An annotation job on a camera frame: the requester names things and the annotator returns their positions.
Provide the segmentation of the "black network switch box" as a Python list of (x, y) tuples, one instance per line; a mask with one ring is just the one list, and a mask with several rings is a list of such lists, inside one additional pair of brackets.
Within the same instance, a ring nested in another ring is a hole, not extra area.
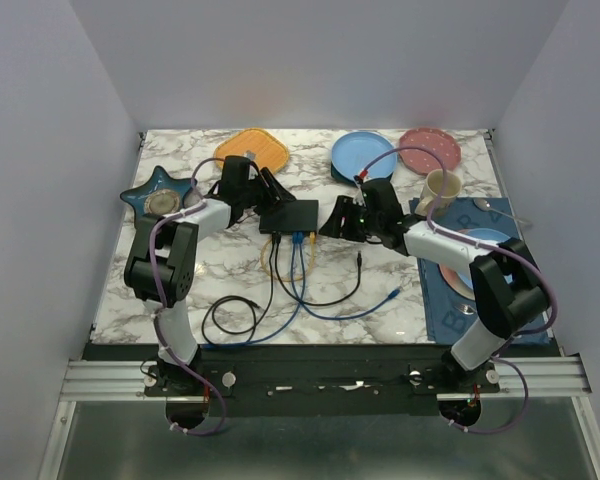
[(310, 234), (318, 231), (318, 200), (284, 202), (260, 216), (261, 234)]

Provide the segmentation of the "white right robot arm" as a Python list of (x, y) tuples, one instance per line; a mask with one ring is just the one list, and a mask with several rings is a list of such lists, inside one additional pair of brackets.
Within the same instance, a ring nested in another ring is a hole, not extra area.
[(338, 196), (319, 234), (360, 243), (376, 237), (387, 249), (471, 278), (478, 318), (445, 352), (439, 370), (451, 391), (473, 384), (476, 369), (513, 338), (544, 333), (556, 320), (555, 293), (522, 240), (486, 243), (405, 213), (386, 179), (363, 182), (355, 197)]

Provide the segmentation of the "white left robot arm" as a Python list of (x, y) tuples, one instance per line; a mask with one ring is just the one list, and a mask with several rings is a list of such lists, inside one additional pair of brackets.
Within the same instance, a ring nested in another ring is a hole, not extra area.
[(202, 380), (200, 368), (192, 364), (199, 345), (186, 307), (198, 243), (237, 224), (247, 210), (263, 215), (296, 199), (269, 168), (260, 168), (247, 157), (232, 155), (221, 162), (221, 177), (205, 194), (196, 174), (186, 181), (156, 168), (156, 176), (176, 185), (178, 201), (192, 194), (194, 203), (169, 214), (134, 210), (135, 236), (124, 282), (154, 313), (159, 358), (173, 364), (167, 382), (181, 395), (194, 393)]

